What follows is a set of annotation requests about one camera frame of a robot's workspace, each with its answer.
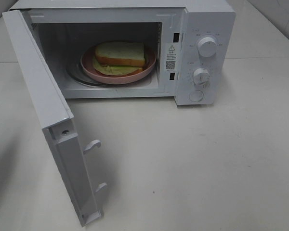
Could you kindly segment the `round door release button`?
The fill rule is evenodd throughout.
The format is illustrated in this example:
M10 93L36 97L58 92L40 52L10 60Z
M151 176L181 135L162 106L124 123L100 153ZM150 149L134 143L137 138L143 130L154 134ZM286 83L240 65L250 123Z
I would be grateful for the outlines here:
M201 90L195 90L189 94L189 100L193 102L200 102L203 100L204 93Z

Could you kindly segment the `sandwich with lettuce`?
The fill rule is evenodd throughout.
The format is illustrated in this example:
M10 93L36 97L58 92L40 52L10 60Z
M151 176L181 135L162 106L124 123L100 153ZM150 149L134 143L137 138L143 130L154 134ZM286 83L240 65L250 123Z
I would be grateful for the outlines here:
M93 68L108 76L133 75L143 71L145 48L143 43L113 41L94 48Z

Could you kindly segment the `pink round plate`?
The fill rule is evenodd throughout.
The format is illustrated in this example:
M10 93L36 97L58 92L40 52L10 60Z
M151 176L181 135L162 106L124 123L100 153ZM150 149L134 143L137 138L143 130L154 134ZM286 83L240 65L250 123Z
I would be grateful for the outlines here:
M149 75L156 64L156 54L149 48L144 48L145 66L134 67L134 71L123 74L132 69L131 66L102 66L96 60L95 48L89 48L81 57L80 64L83 72L91 79L109 85L123 85L139 81Z

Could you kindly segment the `white microwave door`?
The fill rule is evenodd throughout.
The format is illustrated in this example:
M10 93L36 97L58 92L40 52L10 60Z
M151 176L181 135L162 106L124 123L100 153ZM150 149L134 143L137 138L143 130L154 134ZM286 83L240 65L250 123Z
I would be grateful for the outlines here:
M73 114L51 73L26 12L2 14L39 123L81 226L102 217L96 196L107 184L93 187L84 156L100 140L81 147Z

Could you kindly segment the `white lower timer knob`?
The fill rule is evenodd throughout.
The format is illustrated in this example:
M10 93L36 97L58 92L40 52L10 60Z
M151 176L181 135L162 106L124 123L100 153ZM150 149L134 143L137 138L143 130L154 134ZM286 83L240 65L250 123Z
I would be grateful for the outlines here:
M193 82L197 85L203 84L210 79L210 73L205 68L198 68L193 72Z

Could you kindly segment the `white microwave oven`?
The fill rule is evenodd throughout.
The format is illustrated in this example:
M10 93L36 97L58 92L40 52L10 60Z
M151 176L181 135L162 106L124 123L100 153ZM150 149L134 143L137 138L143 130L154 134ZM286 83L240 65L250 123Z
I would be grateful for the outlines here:
M173 97L178 105L212 104L236 13L224 0L19 0L8 11L26 12L34 35L63 96L81 98ZM208 58L198 53L203 37L216 39ZM108 41L142 42L157 56L156 74L144 87L88 87L66 74L90 47ZM209 81L197 85L193 72L205 68ZM204 93L193 102L189 94Z

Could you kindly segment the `white upper microwave knob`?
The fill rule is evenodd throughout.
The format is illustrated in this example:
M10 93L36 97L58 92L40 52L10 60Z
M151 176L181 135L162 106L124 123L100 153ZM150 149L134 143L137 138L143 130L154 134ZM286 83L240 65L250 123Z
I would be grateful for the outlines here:
M197 49L200 56L208 58L213 56L217 51L217 42L214 37L206 36L199 40Z

